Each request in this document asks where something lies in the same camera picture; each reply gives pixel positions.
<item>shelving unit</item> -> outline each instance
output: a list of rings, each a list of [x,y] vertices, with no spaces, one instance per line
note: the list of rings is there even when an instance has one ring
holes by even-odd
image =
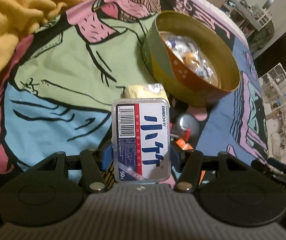
[[[268,10],[252,7],[255,10],[255,14],[253,16],[240,1],[230,1],[235,3],[235,7],[231,7],[227,4],[227,2],[225,2],[222,9],[243,31],[246,38],[248,38],[255,30],[260,31],[272,19],[272,16],[268,13]]]

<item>round black pad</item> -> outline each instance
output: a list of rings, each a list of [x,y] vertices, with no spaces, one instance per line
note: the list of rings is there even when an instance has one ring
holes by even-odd
[[[44,226],[72,215],[82,204],[82,190],[54,172],[22,174],[0,189],[0,215],[5,222]]]
[[[286,210],[286,192],[261,174],[234,171],[200,190],[200,202],[216,219],[235,226],[262,226]]]

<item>bed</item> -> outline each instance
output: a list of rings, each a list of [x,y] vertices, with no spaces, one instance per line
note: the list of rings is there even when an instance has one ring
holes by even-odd
[[[0,173],[26,170],[54,152],[75,155],[111,137],[111,104],[130,84],[153,83],[141,45],[160,11],[193,16],[230,48],[239,88],[214,107],[195,108],[169,96],[175,114],[200,123],[190,141],[204,155],[224,151],[250,164],[267,158],[262,91],[246,39],[205,0],[87,0],[59,15],[16,47],[0,75]],[[102,159],[109,186],[111,154]],[[169,183],[179,173],[172,167]],[[80,172],[70,171],[76,183]]]

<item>metal tin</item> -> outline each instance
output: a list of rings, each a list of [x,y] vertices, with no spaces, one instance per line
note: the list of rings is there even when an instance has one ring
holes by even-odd
[[[220,87],[192,72],[166,46],[159,32],[171,32],[195,40],[213,65]],[[163,84],[166,92],[191,106],[213,105],[240,83],[238,66],[225,42],[200,21],[174,11],[164,11],[156,17],[144,40],[142,55],[148,71]]]
[[[117,182],[165,181],[171,173],[169,104],[163,98],[118,99],[112,105]]]

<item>candy wrapper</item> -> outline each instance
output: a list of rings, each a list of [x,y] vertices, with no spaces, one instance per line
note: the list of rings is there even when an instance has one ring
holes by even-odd
[[[217,73],[211,62],[202,54],[197,43],[186,36],[175,35],[170,32],[159,33],[167,47],[191,71],[202,77],[208,83],[219,87]]]

